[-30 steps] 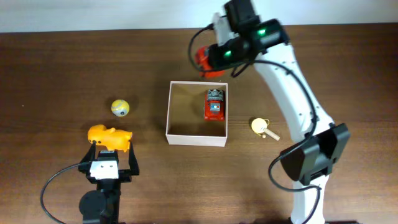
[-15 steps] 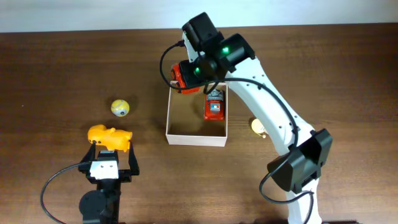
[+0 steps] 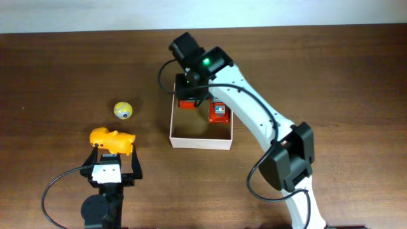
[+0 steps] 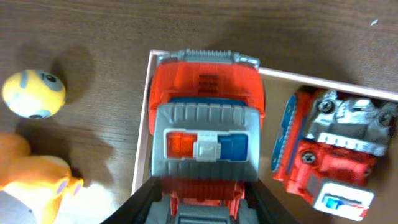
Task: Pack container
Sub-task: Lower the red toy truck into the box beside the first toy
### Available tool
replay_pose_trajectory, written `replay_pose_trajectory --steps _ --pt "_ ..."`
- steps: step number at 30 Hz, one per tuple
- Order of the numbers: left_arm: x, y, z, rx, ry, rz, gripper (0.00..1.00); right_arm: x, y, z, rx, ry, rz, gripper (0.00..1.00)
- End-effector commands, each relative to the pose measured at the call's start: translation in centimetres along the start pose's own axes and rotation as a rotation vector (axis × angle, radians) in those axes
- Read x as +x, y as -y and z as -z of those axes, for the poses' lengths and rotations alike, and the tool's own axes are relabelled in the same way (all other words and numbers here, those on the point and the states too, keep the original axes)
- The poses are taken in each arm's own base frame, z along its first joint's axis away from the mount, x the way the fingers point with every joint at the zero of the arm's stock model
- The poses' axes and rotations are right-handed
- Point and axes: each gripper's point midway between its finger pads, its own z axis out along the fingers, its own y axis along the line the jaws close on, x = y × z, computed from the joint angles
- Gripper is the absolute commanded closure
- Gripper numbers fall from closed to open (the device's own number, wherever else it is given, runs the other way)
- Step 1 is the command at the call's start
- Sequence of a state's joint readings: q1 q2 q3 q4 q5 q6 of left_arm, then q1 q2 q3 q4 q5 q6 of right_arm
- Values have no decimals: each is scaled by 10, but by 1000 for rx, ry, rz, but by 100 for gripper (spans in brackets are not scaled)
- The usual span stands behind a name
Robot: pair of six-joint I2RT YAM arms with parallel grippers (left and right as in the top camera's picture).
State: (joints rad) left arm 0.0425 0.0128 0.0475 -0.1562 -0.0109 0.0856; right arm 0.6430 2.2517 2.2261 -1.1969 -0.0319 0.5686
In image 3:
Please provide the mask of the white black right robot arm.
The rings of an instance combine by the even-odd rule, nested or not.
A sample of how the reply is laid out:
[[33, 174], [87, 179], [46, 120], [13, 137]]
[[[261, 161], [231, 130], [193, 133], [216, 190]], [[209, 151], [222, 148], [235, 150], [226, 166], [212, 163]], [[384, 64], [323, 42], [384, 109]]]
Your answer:
[[176, 95], [192, 92], [197, 97], [217, 97], [240, 118], [265, 152], [247, 176], [251, 194], [271, 202], [251, 186], [254, 173], [260, 171], [267, 183], [281, 192], [279, 200], [286, 202], [293, 228], [326, 228], [312, 190], [311, 164], [315, 155], [310, 126], [295, 125], [272, 108], [219, 47], [206, 52], [199, 46], [171, 45], [170, 50], [186, 77], [186, 88], [176, 90]]

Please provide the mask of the small red toy truck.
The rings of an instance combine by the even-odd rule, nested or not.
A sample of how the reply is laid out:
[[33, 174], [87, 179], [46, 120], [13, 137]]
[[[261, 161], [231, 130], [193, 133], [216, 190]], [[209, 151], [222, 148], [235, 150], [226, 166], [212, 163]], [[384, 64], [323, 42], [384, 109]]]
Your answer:
[[196, 109], [197, 101], [196, 100], [178, 100], [178, 107], [180, 109]]

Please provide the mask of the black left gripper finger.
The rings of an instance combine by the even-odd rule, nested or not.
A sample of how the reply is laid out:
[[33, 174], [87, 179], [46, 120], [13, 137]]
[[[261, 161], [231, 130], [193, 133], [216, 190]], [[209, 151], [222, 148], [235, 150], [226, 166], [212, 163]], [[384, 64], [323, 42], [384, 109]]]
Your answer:
[[137, 157], [137, 151], [135, 148], [135, 144], [132, 145], [132, 171], [133, 174], [142, 174], [142, 169], [141, 169], [141, 165], [139, 162], [139, 159]]
[[90, 166], [97, 163], [97, 156], [98, 156], [98, 144], [93, 147], [92, 152], [90, 153], [89, 157], [83, 163], [84, 166]]

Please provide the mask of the red toy car grey top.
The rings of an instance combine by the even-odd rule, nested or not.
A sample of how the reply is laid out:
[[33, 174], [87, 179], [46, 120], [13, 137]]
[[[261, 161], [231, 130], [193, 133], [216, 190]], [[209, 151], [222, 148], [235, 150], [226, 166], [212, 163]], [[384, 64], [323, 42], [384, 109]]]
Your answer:
[[231, 109], [219, 99], [209, 100], [209, 123], [229, 123]]

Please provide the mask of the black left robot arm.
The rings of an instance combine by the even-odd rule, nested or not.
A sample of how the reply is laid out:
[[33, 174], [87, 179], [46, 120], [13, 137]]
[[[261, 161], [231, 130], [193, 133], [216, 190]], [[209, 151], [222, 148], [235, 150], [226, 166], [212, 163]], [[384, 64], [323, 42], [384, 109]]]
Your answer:
[[136, 180], [143, 178], [135, 145], [131, 147], [131, 173], [122, 173], [119, 154], [98, 156], [98, 147], [93, 148], [83, 163], [80, 174], [99, 191], [82, 203], [81, 216], [85, 228], [121, 229], [123, 190], [133, 187]]

